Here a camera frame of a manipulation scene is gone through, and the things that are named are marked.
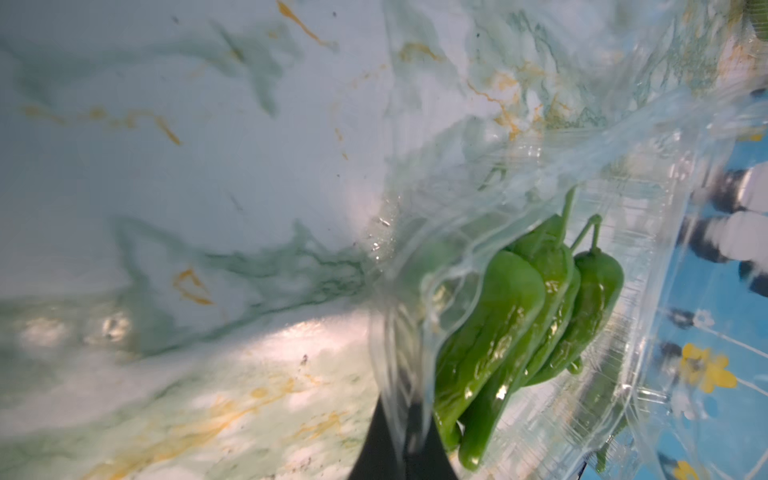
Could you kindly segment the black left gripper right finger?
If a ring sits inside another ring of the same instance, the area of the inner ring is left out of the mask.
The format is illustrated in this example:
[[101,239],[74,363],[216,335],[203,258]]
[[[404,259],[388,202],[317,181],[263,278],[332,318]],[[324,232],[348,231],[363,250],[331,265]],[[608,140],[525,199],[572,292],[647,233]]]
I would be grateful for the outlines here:
[[403,449],[405,478],[408,480],[457,480],[436,424],[425,414],[423,404],[409,407]]

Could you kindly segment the clear clamshell with peppers front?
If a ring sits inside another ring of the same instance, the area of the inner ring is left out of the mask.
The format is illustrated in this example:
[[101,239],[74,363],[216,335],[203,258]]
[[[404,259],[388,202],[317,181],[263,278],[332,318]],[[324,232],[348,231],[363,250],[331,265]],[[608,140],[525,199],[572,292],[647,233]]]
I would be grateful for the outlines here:
[[767,79],[452,167],[398,229],[374,370],[458,479],[767,475]]

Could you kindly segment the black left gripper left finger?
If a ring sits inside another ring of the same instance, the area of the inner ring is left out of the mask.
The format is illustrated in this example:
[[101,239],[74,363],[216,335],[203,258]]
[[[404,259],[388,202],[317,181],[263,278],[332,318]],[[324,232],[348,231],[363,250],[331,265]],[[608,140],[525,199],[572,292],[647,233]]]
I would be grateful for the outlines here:
[[349,480],[400,480],[404,472],[395,451],[383,402],[377,400],[362,450],[349,473]]

